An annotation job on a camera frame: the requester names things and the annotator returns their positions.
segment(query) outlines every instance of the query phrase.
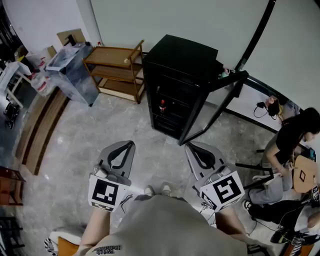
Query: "plastic bag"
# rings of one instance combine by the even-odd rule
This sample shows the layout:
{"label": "plastic bag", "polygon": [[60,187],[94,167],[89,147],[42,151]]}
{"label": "plastic bag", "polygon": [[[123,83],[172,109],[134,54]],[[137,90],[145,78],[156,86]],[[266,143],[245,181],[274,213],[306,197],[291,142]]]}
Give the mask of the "plastic bag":
{"label": "plastic bag", "polygon": [[55,85],[51,82],[50,78],[42,75],[41,73],[35,74],[31,80],[31,86],[38,94],[44,97],[49,95],[55,88]]}

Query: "shoe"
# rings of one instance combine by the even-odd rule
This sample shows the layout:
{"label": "shoe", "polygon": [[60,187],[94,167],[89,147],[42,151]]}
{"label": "shoe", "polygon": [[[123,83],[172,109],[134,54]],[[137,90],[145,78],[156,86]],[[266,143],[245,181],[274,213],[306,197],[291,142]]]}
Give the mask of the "shoe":
{"label": "shoe", "polygon": [[166,196],[166,197],[171,196],[171,188],[170,188],[169,183],[167,183],[167,182],[162,183],[161,195]]}
{"label": "shoe", "polygon": [[155,193],[154,188],[152,186],[148,185],[144,189],[144,194],[149,197],[153,197],[156,193]]}
{"label": "shoe", "polygon": [[249,213],[249,209],[251,206],[252,206],[252,203],[249,200],[242,201],[242,207],[247,213]]}

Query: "table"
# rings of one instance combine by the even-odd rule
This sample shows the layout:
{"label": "table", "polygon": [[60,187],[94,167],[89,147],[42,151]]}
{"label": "table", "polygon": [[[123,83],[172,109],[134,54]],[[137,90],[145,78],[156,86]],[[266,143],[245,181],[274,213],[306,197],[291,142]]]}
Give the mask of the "table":
{"label": "table", "polygon": [[294,163],[293,188],[298,193],[307,193],[317,185],[317,163],[299,155]]}
{"label": "table", "polygon": [[[19,106],[20,108],[23,108],[23,104],[17,99],[17,97],[14,95],[19,83],[22,81],[22,79],[26,80],[28,83],[31,84],[30,79],[28,79],[23,73],[30,75],[30,70],[26,69],[28,68],[26,65],[22,64],[21,62],[15,61],[9,63],[2,74],[0,75],[0,91],[3,91],[4,93],[7,93]],[[12,90],[9,90],[7,88],[8,83],[10,82],[10,79],[14,76],[14,74],[19,75],[19,79],[15,83]]]}

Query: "hand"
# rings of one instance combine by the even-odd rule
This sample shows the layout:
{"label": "hand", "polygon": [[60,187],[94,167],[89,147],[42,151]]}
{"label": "hand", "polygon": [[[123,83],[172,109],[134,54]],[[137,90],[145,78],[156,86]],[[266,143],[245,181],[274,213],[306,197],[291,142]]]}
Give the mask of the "hand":
{"label": "hand", "polygon": [[283,167],[283,168],[279,171],[279,173],[281,173],[281,176],[283,177],[283,176],[288,175],[288,174],[290,173],[290,171],[289,171],[289,169]]}
{"label": "hand", "polygon": [[289,162],[287,168],[292,171],[294,169],[295,163],[294,162]]}

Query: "wooden chair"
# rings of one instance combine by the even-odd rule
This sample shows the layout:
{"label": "wooden chair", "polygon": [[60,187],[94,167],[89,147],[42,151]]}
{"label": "wooden chair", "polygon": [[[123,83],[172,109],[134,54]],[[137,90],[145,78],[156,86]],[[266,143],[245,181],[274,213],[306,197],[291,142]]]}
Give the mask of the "wooden chair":
{"label": "wooden chair", "polygon": [[298,193],[307,193],[317,185],[318,166],[302,155],[299,155],[294,163],[293,188]]}
{"label": "wooden chair", "polygon": [[24,182],[19,171],[0,166],[0,205],[22,206]]}

